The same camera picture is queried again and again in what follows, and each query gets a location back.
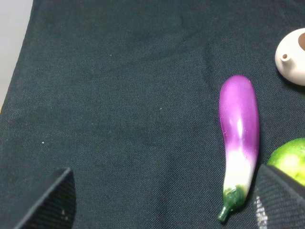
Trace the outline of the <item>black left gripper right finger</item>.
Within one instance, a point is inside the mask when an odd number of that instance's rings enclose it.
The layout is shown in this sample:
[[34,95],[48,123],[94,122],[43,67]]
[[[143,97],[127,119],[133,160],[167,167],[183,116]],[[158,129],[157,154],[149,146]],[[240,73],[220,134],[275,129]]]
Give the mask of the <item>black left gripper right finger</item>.
[[280,169],[261,165],[254,188],[254,212],[259,229],[303,229],[305,187]]

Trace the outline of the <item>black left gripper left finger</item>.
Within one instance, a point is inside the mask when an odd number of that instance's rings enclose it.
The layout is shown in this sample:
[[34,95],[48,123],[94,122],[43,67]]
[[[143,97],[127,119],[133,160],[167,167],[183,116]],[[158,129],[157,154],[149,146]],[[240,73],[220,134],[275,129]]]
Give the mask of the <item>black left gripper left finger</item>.
[[23,199],[13,214],[14,229],[71,229],[76,215],[71,168],[60,168]]

